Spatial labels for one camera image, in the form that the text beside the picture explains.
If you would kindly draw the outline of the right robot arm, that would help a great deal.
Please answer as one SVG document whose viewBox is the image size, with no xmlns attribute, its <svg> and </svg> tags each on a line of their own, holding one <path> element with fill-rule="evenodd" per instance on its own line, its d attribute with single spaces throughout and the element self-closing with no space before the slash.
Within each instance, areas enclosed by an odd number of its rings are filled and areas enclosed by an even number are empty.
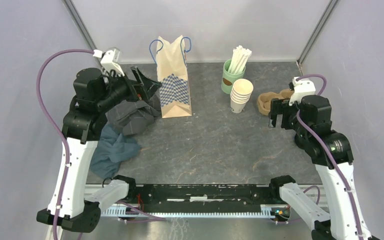
<svg viewBox="0 0 384 240">
<path fill-rule="evenodd" d="M 273 178 L 268 196 L 292 207 L 314 240 L 372 240 L 357 196 L 351 144 L 332 129 L 331 113 L 329 100 L 320 95 L 304 96 L 299 103 L 274 98 L 269 112 L 272 127 L 281 116 L 281 127 L 295 131 L 295 144 L 309 155 L 322 181 L 328 210 L 301 192 L 289 175 Z"/>
</svg>

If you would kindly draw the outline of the stack of paper cups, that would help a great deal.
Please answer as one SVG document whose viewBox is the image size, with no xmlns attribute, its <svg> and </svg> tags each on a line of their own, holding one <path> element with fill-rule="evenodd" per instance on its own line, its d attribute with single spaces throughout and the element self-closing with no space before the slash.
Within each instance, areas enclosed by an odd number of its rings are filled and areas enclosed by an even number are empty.
<svg viewBox="0 0 384 240">
<path fill-rule="evenodd" d="M 242 112 L 253 90 L 254 85 L 248 79 L 241 78 L 233 83 L 230 93 L 230 109 L 233 113 L 239 114 Z"/>
</svg>

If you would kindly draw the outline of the green straw holder cup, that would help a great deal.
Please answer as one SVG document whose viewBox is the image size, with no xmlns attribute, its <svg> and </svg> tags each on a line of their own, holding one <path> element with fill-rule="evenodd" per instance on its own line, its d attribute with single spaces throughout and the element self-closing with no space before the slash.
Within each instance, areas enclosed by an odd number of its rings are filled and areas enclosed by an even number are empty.
<svg viewBox="0 0 384 240">
<path fill-rule="evenodd" d="M 238 79 L 242 79 L 246 70 L 246 68 L 244 68 L 242 72 L 238 74 L 229 73 L 228 69 L 231 65 L 231 61 L 232 60 L 229 59 L 223 64 L 223 73 L 220 87 L 221 90 L 226 94 L 231 93 L 234 82 Z"/>
</svg>

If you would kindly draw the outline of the blue cloth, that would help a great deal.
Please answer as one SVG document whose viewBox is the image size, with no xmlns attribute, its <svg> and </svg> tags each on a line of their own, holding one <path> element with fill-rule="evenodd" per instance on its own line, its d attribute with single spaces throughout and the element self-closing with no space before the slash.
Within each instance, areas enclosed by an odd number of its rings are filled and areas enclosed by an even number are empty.
<svg viewBox="0 0 384 240">
<path fill-rule="evenodd" d="M 122 162 L 136 157 L 140 151 L 141 146 L 134 138 L 126 137 L 106 124 L 92 155 L 90 170 L 101 179 L 112 178 Z"/>
</svg>

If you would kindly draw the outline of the white wrapped straws bundle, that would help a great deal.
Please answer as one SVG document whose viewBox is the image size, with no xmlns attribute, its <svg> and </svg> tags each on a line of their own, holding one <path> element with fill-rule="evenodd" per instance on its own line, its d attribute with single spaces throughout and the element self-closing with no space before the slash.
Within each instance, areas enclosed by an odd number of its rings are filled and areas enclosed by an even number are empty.
<svg viewBox="0 0 384 240">
<path fill-rule="evenodd" d="M 242 45 L 234 48 L 227 72 L 233 75 L 242 73 L 251 55 L 252 51 L 248 48 L 244 48 Z"/>
</svg>

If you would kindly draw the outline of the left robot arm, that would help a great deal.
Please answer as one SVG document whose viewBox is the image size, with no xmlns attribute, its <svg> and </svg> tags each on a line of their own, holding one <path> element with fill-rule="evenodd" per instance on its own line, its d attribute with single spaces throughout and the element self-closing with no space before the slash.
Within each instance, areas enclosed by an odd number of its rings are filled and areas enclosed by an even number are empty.
<svg viewBox="0 0 384 240">
<path fill-rule="evenodd" d="M 85 196 L 87 175 L 107 112 L 123 101 L 148 100 L 162 84 L 146 77 L 136 66 L 134 79 L 111 70 L 86 68 L 76 74 L 75 96 L 58 131 L 62 137 L 62 158 L 54 194 L 48 206 L 39 210 L 36 220 L 77 233 L 92 232 L 101 214 L 116 202 L 133 203 L 137 198 L 136 181 L 117 175 L 106 186 Z"/>
</svg>

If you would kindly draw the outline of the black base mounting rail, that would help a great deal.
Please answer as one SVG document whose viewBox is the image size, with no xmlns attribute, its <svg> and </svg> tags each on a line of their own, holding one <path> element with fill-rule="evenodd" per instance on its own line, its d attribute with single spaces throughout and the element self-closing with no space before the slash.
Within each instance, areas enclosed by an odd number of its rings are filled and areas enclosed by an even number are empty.
<svg viewBox="0 0 384 240">
<path fill-rule="evenodd" d="M 287 204 L 269 185 L 215 183 L 138 184 L 123 202 L 149 214 L 258 213 L 262 205 Z"/>
</svg>

